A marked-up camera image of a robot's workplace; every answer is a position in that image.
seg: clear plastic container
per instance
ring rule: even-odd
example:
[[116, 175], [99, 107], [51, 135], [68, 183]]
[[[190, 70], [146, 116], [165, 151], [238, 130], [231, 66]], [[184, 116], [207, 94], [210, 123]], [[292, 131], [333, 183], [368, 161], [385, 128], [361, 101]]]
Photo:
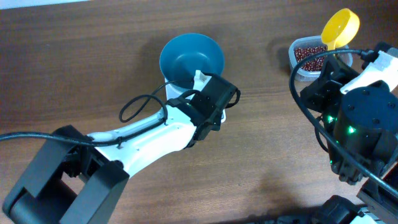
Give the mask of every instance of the clear plastic container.
[[[293, 44], [289, 47], [289, 59], [290, 59], [290, 71], [297, 65], [296, 56], [294, 55], [294, 50], [297, 48], [306, 48], [306, 47], [319, 47], [324, 44], [321, 41], [321, 36], [313, 36], [313, 37], [304, 37], [297, 39], [293, 42]], [[353, 56], [352, 54], [341, 54], [340, 59], [347, 64], [348, 66], [353, 65]], [[308, 72], [304, 69], [300, 68], [297, 72], [295, 79], [300, 82], [309, 82], [316, 80], [321, 74], [319, 72]]]

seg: green light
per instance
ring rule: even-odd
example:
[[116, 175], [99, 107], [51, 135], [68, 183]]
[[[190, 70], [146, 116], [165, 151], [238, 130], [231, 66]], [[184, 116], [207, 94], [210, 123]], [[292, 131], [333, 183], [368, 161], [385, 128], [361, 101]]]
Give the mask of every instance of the green light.
[[329, 122], [329, 123], [332, 123], [333, 120], [334, 120], [334, 118], [333, 118], [332, 116], [328, 116], [328, 122]]
[[348, 128], [348, 133], [349, 134], [353, 134], [355, 131], [356, 131], [355, 128], [353, 128], [351, 126]]

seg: wooden surface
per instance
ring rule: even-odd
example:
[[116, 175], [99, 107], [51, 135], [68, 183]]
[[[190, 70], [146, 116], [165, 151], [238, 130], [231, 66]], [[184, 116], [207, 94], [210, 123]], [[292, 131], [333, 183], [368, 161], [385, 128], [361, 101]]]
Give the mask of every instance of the wooden surface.
[[[273, 216], [321, 205], [333, 194], [360, 203], [360, 185], [341, 183], [331, 172], [288, 88], [289, 45], [319, 35], [343, 7], [361, 19], [351, 47], [398, 45], [397, 1], [130, 0], [1, 11], [0, 132], [49, 133], [72, 124], [88, 134], [122, 126], [123, 104], [163, 82], [162, 47], [198, 32], [221, 45], [223, 76], [241, 89], [241, 101], [227, 111], [220, 132], [135, 175], [110, 223]], [[140, 118], [157, 110], [153, 103]], [[1, 203], [43, 142], [1, 143]], [[82, 188], [78, 179], [65, 181]], [[10, 223], [3, 213], [0, 223]]]

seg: red beans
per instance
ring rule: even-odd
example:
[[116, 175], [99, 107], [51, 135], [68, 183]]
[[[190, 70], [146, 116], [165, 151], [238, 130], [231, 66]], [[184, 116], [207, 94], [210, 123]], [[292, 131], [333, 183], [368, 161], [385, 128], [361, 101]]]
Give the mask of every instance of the red beans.
[[[327, 50], [326, 46], [319, 46], [319, 47], [307, 47], [307, 48], [297, 48], [294, 50], [294, 55], [296, 56], [297, 62], [300, 62], [305, 57], [310, 55], [324, 52]], [[309, 71], [309, 72], [317, 72], [322, 69], [323, 61], [325, 60], [324, 57], [316, 58], [312, 61], [305, 63], [301, 68]]]

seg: yellow cup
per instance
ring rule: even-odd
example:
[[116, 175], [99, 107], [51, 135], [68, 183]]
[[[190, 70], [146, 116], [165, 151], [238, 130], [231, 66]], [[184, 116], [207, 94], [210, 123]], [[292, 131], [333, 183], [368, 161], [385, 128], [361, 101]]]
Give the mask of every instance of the yellow cup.
[[321, 40], [328, 50], [335, 50], [348, 44], [359, 29], [359, 17], [349, 9], [342, 9], [333, 15], [321, 34]]

